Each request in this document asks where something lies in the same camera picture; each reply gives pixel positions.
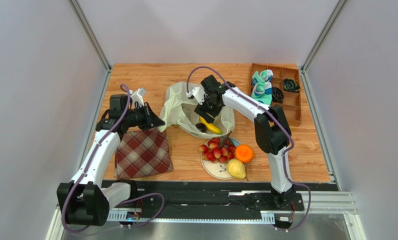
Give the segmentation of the yellow fake banana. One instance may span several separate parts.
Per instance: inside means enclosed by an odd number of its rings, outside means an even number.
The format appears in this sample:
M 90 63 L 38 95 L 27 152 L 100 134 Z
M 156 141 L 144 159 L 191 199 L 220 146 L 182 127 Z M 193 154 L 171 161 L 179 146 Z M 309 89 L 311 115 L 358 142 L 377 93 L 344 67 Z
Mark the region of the yellow fake banana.
M 217 135 L 222 135 L 223 134 L 223 131 L 220 129 L 220 128 L 218 128 L 217 126 L 215 126 L 213 123 L 208 123 L 203 117 L 199 117 L 199 120 L 200 120 L 200 122 L 202 123 L 202 124 L 204 124 L 205 125 L 205 128 L 209 131 L 209 132 L 211 132 L 211 133 L 214 133 L 214 134 L 217 134 Z

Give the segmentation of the dark fake plum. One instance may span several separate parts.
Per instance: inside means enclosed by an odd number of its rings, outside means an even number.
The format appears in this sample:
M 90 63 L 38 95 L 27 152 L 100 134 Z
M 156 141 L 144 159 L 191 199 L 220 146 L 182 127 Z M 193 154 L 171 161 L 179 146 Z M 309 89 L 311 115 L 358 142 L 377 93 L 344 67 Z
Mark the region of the dark fake plum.
M 207 127 L 206 127 L 206 125 L 205 124 L 203 124 L 203 123 L 197 123 L 196 125 L 195 125 L 195 127 L 201 132 L 201 133 L 205 133 L 206 131 L 207 131 Z

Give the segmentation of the white plastic bag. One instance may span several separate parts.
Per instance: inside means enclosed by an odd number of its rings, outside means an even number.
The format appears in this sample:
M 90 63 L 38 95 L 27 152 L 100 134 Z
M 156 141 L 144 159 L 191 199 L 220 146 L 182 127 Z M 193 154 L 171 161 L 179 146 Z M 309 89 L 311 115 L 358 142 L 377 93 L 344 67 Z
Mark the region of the white plastic bag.
M 170 85 L 166 89 L 164 106 L 160 111 L 159 118 L 165 122 L 158 127 L 164 132 L 168 127 L 177 126 L 196 138 L 212 139 L 219 135 L 209 131 L 201 132 L 196 127 L 200 122 L 200 116 L 194 112 L 198 102 L 195 99 L 188 99 L 187 84 L 183 81 Z M 232 108 L 224 106 L 220 114 L 215 118 L 213 124 L 222 130 L 226 135 L 235 129 L 235 114 Z

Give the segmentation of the red fake strawberry bunch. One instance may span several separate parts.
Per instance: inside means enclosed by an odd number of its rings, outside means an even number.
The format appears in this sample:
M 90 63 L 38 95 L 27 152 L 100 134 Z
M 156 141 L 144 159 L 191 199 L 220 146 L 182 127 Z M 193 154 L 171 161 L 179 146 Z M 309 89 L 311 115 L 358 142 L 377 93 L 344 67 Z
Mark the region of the red fake strawberry bunch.
M 221 137 L 208 140 L 198 147 L 203 161 L 226 164 L 235 158 L 236 146 L 231 139 L 231 132 Z

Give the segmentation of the orange fake fruit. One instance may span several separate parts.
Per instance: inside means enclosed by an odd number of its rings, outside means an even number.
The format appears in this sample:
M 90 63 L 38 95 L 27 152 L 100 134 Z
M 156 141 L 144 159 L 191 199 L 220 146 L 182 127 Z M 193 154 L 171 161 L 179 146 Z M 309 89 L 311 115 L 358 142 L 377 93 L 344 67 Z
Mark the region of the orange fake fruit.
M 251 147 L 246 144 L 240 144 L 235 148 L 234 156 L 242 163 L 248 164 L 254 159 L 255 154 Z

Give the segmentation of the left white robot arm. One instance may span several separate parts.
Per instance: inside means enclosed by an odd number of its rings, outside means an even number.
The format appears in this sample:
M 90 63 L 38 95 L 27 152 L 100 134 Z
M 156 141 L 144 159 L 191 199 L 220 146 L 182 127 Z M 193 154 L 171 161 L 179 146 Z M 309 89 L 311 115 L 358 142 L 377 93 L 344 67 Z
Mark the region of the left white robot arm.
M 56 195 L 61 221 L 69 225 L 103 226 L 110 210 L 121 204 L 137 202 L 133 181 L 114 182 L 102 189 L 106 167 L 129 128 L 149 130 L 164 125 L 147 102 L 131 100 L 129 93 L 114 94 L 96 125 L 93 145 L 79 170 L 69 182 L 60 183 Z

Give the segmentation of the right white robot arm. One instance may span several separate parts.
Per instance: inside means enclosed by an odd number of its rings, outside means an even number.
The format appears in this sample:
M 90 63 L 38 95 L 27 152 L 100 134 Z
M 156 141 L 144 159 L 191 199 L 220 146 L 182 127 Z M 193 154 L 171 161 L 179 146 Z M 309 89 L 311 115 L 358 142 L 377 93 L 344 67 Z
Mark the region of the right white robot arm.
M 231 82 L 220 83 L 213 75 L 200 84 L 186 93 L 189 99 L 197 102 L 194 111 L 206 122 L 213 123 L 223 107 L 230 107 L 253 122 L 255 141 L 268 158 L 274 204 L 279 208 L 288 205 L 296 192 L 288 163 L 292 133 L 283 108 L 261 103 Z

